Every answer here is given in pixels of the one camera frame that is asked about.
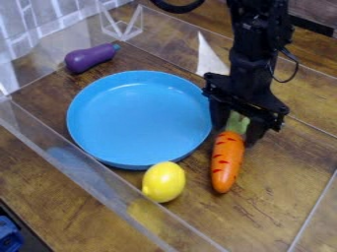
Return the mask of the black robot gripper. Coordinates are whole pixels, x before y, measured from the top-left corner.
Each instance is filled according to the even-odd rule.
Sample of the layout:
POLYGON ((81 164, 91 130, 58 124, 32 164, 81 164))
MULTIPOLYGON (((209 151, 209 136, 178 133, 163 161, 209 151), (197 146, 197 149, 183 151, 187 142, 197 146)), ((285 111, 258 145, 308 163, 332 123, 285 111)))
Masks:
POLYGON ((204 95, 210 101, 210 121, 216 131, 225 128, 230 110, 250 118, 245 146, 253 147, 269 129, 280 131, 289 107, 272 92, 277 54, 258 60, 229 53, 230 73, 205 73, 204 95))

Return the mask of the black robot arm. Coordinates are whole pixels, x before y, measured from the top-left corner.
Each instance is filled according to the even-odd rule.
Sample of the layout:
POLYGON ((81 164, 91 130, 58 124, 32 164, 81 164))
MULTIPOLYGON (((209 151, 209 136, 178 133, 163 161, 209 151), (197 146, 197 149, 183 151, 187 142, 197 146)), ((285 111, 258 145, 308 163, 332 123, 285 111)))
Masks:
POLYGON ((278 131, 290 113, 272 92, 278 54, 292 56, 286 45, 294 27, 289 0, 226 0, 234 33, 226 75, 205 73, 204 95, 210 101, 212 125, 220 129, 236 111, 249 118, 245 145, 252 147, 268 131, 278 131))

